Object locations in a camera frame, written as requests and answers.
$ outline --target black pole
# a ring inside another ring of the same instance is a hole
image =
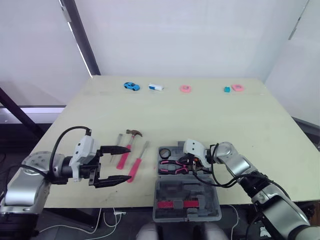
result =
[[[19,121],[25,125],[34,135],[39,139],[45,134],[45,132],[25,114],[24,111],[2,90],[0,87],[0,103],[8,109]]]
[[[101,75],[98,68],[94,52],[91,49],[86,31],[82,24],[77,5],[74,0],[62,0],[62,5],[66,8],[69,16],[69,23],[72,28],[73,35],[81,50],[86,65],[89,68],[91,75]]]

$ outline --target pliers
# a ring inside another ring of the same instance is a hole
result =
[[[176,160],[162,160],[160,164],[161,165],[172,164],[172,165],[181,166],[180,168],[175,170],[159,169],[159,173],[161,174],[187,174],[189,172],[188,165],[182,164]]]

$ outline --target white power cable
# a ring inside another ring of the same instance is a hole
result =
[[[105,214],[106,214],[106,213],[104,212],[104,213],[103,213],[103,221],[104,221],[104,224],[105,224],[107,227],[113,228],[113,227],[117,226],[117,225],[120,223],[122,214],[120,214],[120,217],[119,217],[118,222],[115,221],[115,224],[114,224],[114,225],[109,225],[109,224],[107,223]]]
[[[119,222],[120,222],[120,219],[121,219],[121,215],[120,215],[119,221],[117,221],[117,215],[116,215],[115,208],[113,208],[113,214],[114,214],[115,224],[114,224],[113,230],[112,230],[110,233],[108,233],[107,235],[103,235],[103,236],[99,236],[99,237],[95,237],[95,238],[87,238],[87,239],[85,239],[85,240],[102,239],[102,238],[108,237],[108,236],[110,236],[111,234],[113,234],[113,233],[115,232],[116,228],[117,228],[117,225],[118,225]],[[106,223],[106,220],[105,220],[105,215],[104,215],[104,214],[103,214],[103,220],[104,220],[104,223],[107,224],[107,223]]]
[[[239,214],[238,214],[238,211],[237,211],[237,209],[234,207],[234,206],[232,206],[232,205],[228,205],[228,206],[230,206],[230,207],[232,207],[234,210],[235,210],[235,213],[236,213],[236,223],[232,226],[232,228],[231,228],[231,240],[233,239],[233,235],[234,235],[234,228],[238,225],[238,223],[239,223]]]
[[[98,219],[96,221],[96,225],[95,225],[95,228],[93,231],[86,231],[82,228],[79,228],[79,227],[74,227],[74,226],[68,226],[68,225],[63,225],[63,224],[60,224],[60,225],[54,225],[54,226],[49,226],[45,229],[42,229],[39,233],[42,233],[44,231],[47,231],[48,229],[52,229],[52,228],[56,228],[56,227],[64,227],[64,228],[69,228],[69,229],[76,229],[76,230],[79,230],[79,231],[82,231],[82,232],[85,232],[86,234],[94,234],[98,228],[98,224],[99,224],[99,219],[100,219],[100,215],[101,215],[101,210],[102,208],[100,208],[100,211],[99,211],[99,215],[98,215]]]

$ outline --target open tool case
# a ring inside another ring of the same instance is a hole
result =
[[[159,150],[169,149],[171,156],[168,160],[177,161],[185,155],[183,145],[184,142],[178,142],[178,146],[164,146]],[[222,215],[216,187],[200,182],[193,176],[192,171],[186,174],[179,171],[176,174],[163,174],[163,169],[174,173],[181,166],[161,164],[162,161],[164,159],[158,154],[153,220],[158,223],[219,221]],[[214,183],[210,174],[202,170],[199,170],[197,175],[206,182]]]

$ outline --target red hammer handle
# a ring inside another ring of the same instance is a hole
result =
[[[128,144],[126,146],[126,148],[131,149],[131,144]],[[129,156],[129,152],[122,154],[120,161],[119,161],[118,165],[116,166],[116,169],[120,169],[120,170],[124,169],[128,156]]]

